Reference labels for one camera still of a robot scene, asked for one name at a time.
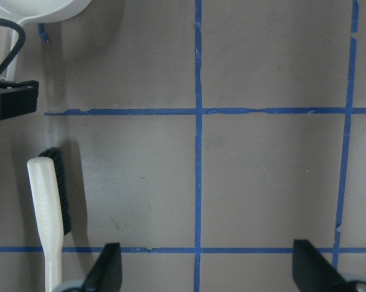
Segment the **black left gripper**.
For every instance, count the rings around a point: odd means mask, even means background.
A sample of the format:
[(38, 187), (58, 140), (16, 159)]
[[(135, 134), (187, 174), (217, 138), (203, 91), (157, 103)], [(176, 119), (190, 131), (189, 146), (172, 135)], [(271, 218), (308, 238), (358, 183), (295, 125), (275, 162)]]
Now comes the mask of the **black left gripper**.
[(39, 83), (0, 81), (0, 120), (11, 119), (37, 110)]

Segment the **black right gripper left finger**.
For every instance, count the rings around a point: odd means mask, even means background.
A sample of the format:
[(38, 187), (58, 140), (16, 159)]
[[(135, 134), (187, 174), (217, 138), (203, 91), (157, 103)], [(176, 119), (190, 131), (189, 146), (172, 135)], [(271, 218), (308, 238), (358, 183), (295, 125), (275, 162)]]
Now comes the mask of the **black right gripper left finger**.
[(81, 291), (120, 291), (122, 260), (120, 243), (107, 243), (88, 273)]

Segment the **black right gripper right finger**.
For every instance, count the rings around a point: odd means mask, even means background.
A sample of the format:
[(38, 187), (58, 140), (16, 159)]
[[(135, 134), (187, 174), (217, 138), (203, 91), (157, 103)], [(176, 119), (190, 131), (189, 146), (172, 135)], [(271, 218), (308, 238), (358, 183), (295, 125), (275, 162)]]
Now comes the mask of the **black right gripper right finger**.
[(309, 240), (294, 240), (292, 278), (299, 291), (352, 291), (347, 282)]

